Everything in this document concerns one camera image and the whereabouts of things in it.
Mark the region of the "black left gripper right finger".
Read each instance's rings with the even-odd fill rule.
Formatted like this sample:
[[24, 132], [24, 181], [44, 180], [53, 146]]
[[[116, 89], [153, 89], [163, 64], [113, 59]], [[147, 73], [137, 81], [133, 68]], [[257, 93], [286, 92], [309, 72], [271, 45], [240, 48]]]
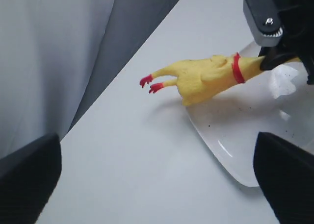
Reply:
[[314, 222], [313, 154], [275, 134], [259, 132], [253, 169], [279, 223]]

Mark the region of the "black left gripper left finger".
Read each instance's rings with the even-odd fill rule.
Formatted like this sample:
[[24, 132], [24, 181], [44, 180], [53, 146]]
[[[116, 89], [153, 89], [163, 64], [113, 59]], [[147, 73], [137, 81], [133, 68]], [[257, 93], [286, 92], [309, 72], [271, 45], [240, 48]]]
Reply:
[[62, 171], [59, 136], [46, 134], [0, 160], [0, 222], [34, 224]]

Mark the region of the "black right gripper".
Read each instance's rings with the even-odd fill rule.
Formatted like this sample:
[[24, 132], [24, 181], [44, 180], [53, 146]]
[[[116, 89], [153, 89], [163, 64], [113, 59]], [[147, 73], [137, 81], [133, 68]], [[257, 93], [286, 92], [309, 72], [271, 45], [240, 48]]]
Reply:
[[261, 71], [298, 58], [314, 84], [314, 0], [243, 0], [243, 12], [261, 47]]

